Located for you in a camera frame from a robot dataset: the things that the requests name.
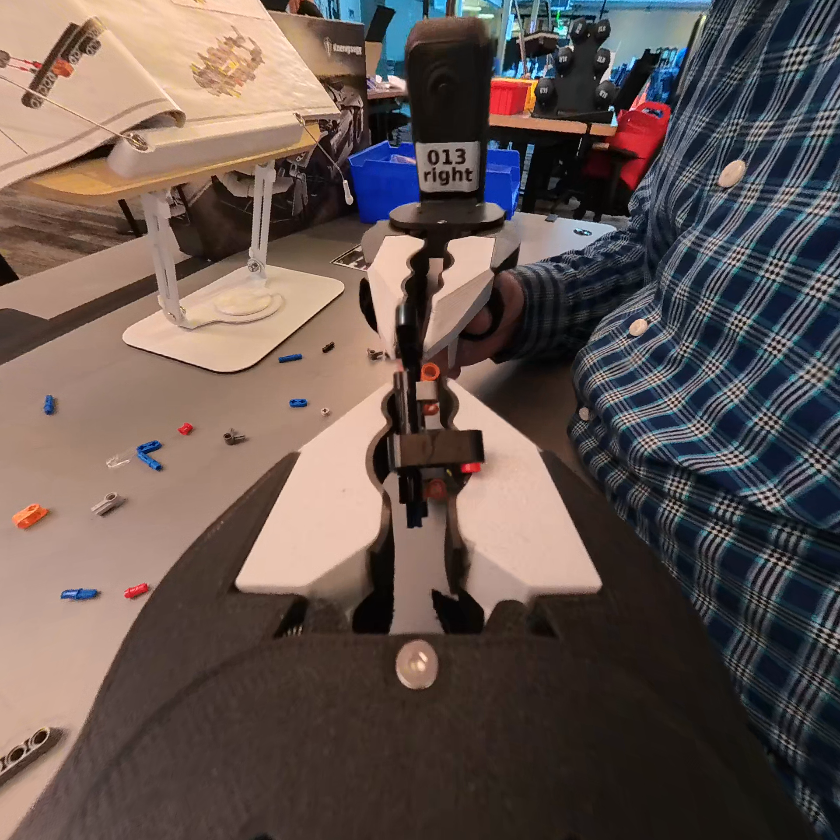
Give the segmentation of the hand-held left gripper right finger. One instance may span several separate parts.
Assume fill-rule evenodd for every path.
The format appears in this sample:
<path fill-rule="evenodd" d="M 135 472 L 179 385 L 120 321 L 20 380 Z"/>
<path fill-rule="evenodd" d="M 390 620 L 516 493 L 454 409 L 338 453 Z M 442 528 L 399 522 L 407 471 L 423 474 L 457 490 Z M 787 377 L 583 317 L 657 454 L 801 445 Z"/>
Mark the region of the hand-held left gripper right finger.
<path fill-rule="evenodd" d="M 502 601 L 589 595 L 602 588 L 542 451 L 456 383 L 451 426 L 482 433 L 485 462 L 455 498 L 466 548 L 462 583 L 485 617 Z"/>

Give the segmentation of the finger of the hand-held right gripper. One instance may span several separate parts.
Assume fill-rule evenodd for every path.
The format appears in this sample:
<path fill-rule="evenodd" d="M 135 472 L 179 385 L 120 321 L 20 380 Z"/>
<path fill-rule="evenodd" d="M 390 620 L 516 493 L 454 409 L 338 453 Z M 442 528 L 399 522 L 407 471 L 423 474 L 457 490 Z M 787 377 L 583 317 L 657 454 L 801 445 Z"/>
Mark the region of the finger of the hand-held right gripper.
<path fill-rule="evenodd" d="M 417 270 L 425 262 L 426 242 L 412 235 L 365 235 L 369 293 L 364 314 L 385 349 L 403 361 L 423 358 L 424 295 L 417 292 Z"/>
<path fill-rule="evenodd" d="M 450 240 L 445 255 L 448 267 L 435 289 L 427 287 L 419 298 L 421 359 L 430 361 L 448 349 L 490 298 L 495 272 L 496 240 L 469 236 Z"/>

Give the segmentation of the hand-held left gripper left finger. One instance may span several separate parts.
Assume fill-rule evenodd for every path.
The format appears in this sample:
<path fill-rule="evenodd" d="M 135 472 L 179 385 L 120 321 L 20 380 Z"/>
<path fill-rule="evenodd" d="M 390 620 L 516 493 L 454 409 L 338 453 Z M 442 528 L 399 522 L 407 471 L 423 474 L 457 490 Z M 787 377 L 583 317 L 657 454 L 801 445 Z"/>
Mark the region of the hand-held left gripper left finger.
<path fill-rule="evenodd" d="M 374 471 L 391 393 L 381 386 L 294 454 L 235 579 L 240 592 L 299 595 L 349 615 L 371 602 L 393 616 L 391 504 Z"/>

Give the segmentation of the black lego chassis assembly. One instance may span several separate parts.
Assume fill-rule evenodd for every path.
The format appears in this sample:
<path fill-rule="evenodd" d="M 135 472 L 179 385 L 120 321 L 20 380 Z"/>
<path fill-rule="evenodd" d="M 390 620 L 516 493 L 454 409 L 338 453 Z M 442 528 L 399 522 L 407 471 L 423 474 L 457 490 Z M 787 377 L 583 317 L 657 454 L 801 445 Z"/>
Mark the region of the black lego chassis assembly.
<path fill-rule="evenodd" d="M 482 433 L 457 429 L 457 398 L 447 377 L 424 379 L 423 341 L 417 306 L 404 302 L 395 310 L 395 353 L 399 362 L 386 408 L 391 419 L 386 436 L 389 470 L 397 476 L 399 503 L 406 525 L 420 528 L 428 514 L 433 480 L 450 478 L 459 491 L 467 467 L 485 462 Z"/>

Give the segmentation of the lego instruction booklet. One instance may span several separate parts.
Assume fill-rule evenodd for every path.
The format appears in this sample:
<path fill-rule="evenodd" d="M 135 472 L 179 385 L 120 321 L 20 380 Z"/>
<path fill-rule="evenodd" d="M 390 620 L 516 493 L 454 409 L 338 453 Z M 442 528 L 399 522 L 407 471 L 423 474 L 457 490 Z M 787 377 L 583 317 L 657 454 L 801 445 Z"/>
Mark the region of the lego instruction booklet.
<path fill-rule="evenodd" d="M 261 2 L 2 1 L 2 77 L 117 132 L 335 103 Z M 1 81 L 7 187 L 120 140 Z"/>

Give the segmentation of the long grey lego beam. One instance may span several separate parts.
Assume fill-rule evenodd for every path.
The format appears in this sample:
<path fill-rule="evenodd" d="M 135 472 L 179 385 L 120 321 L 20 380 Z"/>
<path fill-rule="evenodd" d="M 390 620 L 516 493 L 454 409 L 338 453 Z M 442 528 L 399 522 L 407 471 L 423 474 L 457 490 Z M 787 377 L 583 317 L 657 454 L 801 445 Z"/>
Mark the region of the long grey lego beam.
<path fill-rule="evenodd" d="M 1 756 L 1 786 L 8 784 L 29 765 L 45 756 L 65 735 L 63 728 L 44 727 Z"/>

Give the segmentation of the person's right hand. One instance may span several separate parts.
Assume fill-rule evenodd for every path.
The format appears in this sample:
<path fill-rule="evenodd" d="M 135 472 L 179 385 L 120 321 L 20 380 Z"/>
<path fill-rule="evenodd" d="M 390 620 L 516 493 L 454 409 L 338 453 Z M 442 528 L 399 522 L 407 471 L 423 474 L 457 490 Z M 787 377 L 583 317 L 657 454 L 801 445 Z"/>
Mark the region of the person's right hand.
<path fill-rule="evenodd" d="M 523 308 L 524 290 L 518 271 L 509 269 L 498 274 L 486 305 L 458 336 L 448 376 L 457 378 L 462 368 L 507 351 L 518 333 Z"/>

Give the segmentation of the red storage bin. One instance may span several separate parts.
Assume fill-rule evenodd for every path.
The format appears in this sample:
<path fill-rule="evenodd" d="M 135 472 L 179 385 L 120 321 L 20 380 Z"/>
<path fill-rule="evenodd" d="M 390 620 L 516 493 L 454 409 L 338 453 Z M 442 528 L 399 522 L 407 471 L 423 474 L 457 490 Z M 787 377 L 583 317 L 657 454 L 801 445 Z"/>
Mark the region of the red storage bin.
<path fill-rule="evenodd" d="M 531 113 L 539 79 L 493 77 L 490 81 L 490 114 L 516 116 Z"/>

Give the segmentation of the page holder clip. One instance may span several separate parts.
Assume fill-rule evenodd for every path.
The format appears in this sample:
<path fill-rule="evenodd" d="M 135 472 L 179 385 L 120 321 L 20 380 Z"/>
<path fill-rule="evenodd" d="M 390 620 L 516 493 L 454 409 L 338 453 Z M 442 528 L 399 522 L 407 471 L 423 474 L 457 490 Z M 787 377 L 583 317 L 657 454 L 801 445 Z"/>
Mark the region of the page holder clip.
<path fill-rule="evenodd" d="M 343 199 L 347 206 L 351 206 L 354 204 L 354 196 L 352 195 L 351 188 L 347 178 L 344 176 L 340 165 L 336 160 L 333 159 L 331 153 L 328 151 L 326 145 L 324 145 L 320 138 L 316 136 L 314 132 L 312 132 L 306 122 L 306 120 L 300 115 L 299 112 L 294 112 L 293 116 L 295 120 L 300 124 L 304 133 L 315 143 L 316 147 L 320 148 L 321 152 L 327 158 L 328 162 L 331 164 L 332 169 L 334 170 L 335 174 L 338 176 L 342 188 L 343 188 Z"/>
<path fill-rule="evenodd" d="M 142 136 L 140 136 L 138 133 L 136 133 L 134 131 L 117 132 L 116 130 L 111 129 L 109 126 L 107 126 L 103 123 L 100 123 L 100 122 L 98 122 L 98 121 L 96 121 L 92 118 L 89 118 L 89 117 L 87 117 L 83 114 L 78 113 L 77 111 L 74 111 L 73 109 L 71 109 L 71 108 L 69 108 L 65 105 L 62 105 L 62 104 L 58 103 L 58 101 L 49 98 L 49 96 L 45 93 L 39 92 L 37 90 L 32 90 L 29 87 L 25 87 L 22 84 L 19 84 L 19 83 L 15 82 L 14 80 L 10 79 L 10 78 L 1 77 L 1 81 L 5 81 L 7 84 L 11 85 L 12 87 L 14 87 L 18 90 L 21 90 L 24 94 L 26 94 L 26 95 L 28 95 L 32 98 L 36 98 L 36 99 L 40 100 L 40 104 L 48 103 L 48 104 L 52 105 L 53 107 L 59 109 L 60 111 L 63 111 L 65 113 L 71 115 L 72 117 L 80 120 L 80 121 L 83 121 L 84 123 L 87 123 L 87 124 L 93 126 L 96 129 L 99 129 L 99 130 L 102 130 L 102 131 L 106 132 L 107 134 L 111 135 L 113 138 L 116 138 L 117 140 L 125 141 L 129 146 L 131 146 L 132 148 L 134 148 L 137 151 L 146 152 L 146 151 L 149 151 L 150 148 L 151 148 L 150 145 L 148 144 L 148 142 Z"/>

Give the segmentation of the blue storage bin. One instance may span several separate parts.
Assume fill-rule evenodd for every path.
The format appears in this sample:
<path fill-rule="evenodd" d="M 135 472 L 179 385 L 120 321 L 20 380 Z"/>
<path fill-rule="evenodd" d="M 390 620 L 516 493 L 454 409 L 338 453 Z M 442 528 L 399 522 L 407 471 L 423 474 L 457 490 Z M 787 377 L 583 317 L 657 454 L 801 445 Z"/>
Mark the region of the blue storage bin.
<path fill-rule="evenodd" d="M 353 154 L 349 163 L 362 223 L 385 220 L 396 207 L 419 201 L 412 143 L 391 146 L 384 141 Z M 504 209 L 507 220 L 511 220 L 517 210 L 520 183 L 519 153 L 488 150 L 485 199 Z"/>

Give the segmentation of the rack of black dumbbells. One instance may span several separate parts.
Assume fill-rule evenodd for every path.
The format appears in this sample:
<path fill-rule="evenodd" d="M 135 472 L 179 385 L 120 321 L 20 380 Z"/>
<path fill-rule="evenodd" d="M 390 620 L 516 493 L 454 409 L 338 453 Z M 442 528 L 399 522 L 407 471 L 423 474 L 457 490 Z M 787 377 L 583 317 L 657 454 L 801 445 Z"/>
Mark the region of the rack of black dumbbells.
<path fill-rule="evenodd" d="M 553 55 L 553 76 L 543 77 L 534 90 L 532 116 L 585 123 L 610 123 L 617 95 L 606 78 L 612 53 L 604 47 L 612 25 L 607 17 L 590 22 L 576 18 L 568 27 L 569 44 Z"/>

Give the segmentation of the white book stand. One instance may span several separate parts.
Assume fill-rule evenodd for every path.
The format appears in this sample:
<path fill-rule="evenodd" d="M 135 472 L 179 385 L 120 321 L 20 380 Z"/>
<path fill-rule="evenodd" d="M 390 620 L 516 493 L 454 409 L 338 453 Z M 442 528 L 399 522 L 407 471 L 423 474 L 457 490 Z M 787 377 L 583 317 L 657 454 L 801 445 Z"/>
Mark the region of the white book stand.
<path fill-rule="evenodd" d="M 335 107 L 294 112 L 319 138 L 319 121 L 340 115 Z M 340 280 L 273 266 L 268 260 L 275 162 L 298 158 L 315 146 L 294 112 L 281 112 L 284 121 L 279 124 L 261 114 L 212 127 L 136 131 L 150 145 L 149 151 L 135 150 L 121 140 L 105 159 L 75 161 L 24 182 L 33 193 L 76 205 L 140 197 L 160 309 L 124 331 L 127 345 L 207 371 L 244 371 L 343 294 Z M 248 169 L 254 172 L 255 187 L 245 266 L 181 297 L 165 190 L 199 177 Z"/>

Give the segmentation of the red office chair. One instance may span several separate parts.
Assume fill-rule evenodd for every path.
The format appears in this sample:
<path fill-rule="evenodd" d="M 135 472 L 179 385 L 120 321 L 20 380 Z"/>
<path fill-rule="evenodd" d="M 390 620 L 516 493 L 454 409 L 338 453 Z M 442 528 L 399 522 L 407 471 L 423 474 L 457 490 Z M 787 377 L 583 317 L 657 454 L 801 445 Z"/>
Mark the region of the red office chair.
<path fill-rule="evenodd" d="M 617 172 L 617 180 L 634 192 L 665 140 L 670 115 L 667 104 L 653 101 L 622 111 L 614 135 L 603 148 L 593 147 L 588 153 L 582 174 L 610 181 Z"/>

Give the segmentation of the person's plaid shirt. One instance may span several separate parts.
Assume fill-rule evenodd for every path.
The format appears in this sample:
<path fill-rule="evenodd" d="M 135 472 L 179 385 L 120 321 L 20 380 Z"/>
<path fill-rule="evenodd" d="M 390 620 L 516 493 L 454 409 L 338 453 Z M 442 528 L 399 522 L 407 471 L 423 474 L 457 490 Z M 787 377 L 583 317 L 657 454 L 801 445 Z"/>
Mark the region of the person's plaid shirt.
<path fill-rule="evenodd" d="M 710 10 L 571 426 L 838 838 L 838 2 Z"/>

